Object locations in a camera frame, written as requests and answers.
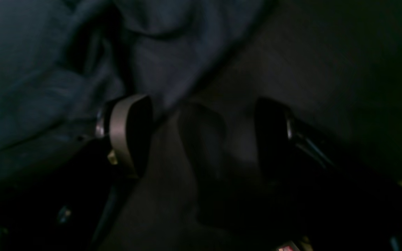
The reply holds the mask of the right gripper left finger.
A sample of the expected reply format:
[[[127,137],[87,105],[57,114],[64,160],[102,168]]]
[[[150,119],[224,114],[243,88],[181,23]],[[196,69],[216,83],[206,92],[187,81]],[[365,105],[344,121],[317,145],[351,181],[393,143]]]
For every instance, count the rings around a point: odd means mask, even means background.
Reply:
[[[96,117],[95,138],[109,143],[107,159],[127,178],[140,178],[147,167],[153,128],[150,96],[136,94],[104,104]]]

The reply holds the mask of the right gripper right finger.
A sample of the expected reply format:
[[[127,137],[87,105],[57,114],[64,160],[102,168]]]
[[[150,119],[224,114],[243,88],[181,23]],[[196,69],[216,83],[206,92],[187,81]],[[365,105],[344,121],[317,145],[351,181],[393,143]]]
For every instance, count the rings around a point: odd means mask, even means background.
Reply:
[[[291,108],[260,97],[255,105],[259,167],[270,185],[320,185],[337,181],[325,134],[298,119]]]

